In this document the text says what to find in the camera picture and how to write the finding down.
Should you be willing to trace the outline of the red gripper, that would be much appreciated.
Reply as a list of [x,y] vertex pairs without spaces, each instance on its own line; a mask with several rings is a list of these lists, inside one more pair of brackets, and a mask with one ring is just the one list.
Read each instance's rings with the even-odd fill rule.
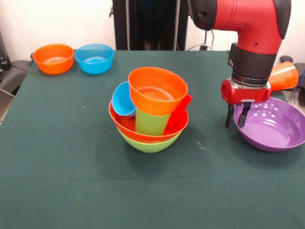
[[229,128],[234,114],[234,104],[243,103],[244,107],[238,119],[238,126],[244,127],[248,111],[252,103],[262,103],[271,96],[271,85],[268,82],[263,87],[249,87],[238,84],[232,79],[225,79],[221,85],[221,96],[228,103],[228,113],[225,128]]

